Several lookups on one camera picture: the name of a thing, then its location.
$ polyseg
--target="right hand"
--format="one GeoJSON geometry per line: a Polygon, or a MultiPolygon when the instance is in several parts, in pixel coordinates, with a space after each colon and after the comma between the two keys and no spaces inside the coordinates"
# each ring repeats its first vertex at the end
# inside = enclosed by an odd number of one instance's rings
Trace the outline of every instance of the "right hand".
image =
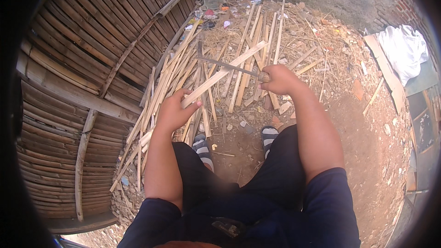
{"type": "Polygon", "coordinates": [[[294,83],[299,78],[284,65],[268,65],[262,69],[269,74],[270,81],[259,84],[259,89],[268,90],[278,95],[286,95],[293,91],[294,83]]]}

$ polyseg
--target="hand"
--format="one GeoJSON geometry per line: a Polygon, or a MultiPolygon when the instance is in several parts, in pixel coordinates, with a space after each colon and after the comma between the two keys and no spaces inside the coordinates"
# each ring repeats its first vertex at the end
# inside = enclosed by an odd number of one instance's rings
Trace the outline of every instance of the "hand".
{"type": "Polygon", "coordinates": [[[293,91],[299,78],[284,65],[268,65],[262,69],[269,74],[270,81],[259,84],[259,89],[268,90],[278,95],[293,91]]]}
{"type": "Polygon", "coordinates": [[[183,109],[181,101],[184,99],[184,94],[189,95],[190,93],[190,90],[181,88],[162,102],[156,129],[165,130],[172,134],[188,121],[191,115],[202,105],[201,101],[197,101],[183,109]]]}

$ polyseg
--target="foot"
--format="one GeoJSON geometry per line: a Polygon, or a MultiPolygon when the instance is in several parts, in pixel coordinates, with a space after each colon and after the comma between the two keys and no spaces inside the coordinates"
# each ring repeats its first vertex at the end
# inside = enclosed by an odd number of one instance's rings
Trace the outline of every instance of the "foot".
{"type": "Polygon", "coordinates": [[[211,160],[210,150],[208,149],[208,143],[205,135],[197,135],[191,148],[193,148],[193,150],[199,155],[204,165],[208,165],[211,171],[214,172],[213,161],[211,160]]]}
{"type": "Polygon", "coordinates": [[[279,132],[271,125],[264,126],[260,131],[260,136],[262,137],[263,152],[265,153],[265,160],[268,156],[271,144],[273,143],[277,135],[279,135],[279,132]]]}

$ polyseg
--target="left hand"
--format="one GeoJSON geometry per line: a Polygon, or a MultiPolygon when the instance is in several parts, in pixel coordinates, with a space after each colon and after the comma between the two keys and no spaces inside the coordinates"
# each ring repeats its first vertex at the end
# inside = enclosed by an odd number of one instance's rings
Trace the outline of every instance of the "left hand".
{"type": "Polygon", "coordinates": [[[156,129],[165,130],[167,133],[172,134],[188,121],[191,115],[202,105],[201,101],[197,101],[183,109],[181,100],[184,99],[184,95],[189,95],[190,93],[190,90],[181,88],[162,102],[158,113],[156,129]]]}

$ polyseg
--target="white plastic bag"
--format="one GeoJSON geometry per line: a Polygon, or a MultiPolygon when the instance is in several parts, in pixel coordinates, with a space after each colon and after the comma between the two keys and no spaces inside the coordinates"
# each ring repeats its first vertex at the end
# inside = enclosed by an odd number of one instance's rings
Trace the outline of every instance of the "white plastic bag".
{"type": "Polygon", "coordinates": [[[388,26],[377,34],[377,39],[403,86],[419,75],[420,64],[429,59],[424,37],[411,26],[388,26]]]}

